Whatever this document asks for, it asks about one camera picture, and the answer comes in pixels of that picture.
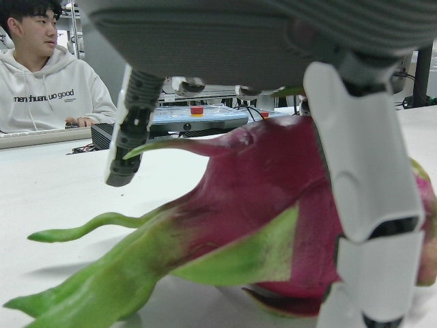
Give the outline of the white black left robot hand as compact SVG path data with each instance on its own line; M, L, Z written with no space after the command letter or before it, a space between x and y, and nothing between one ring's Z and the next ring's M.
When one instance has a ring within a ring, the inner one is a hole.
M400 61L436 38L435 1L81 1L127 61L107 181L147 135L166 77L257 92L303 86L345 236L319 327L398 327L425 220L393 106Z

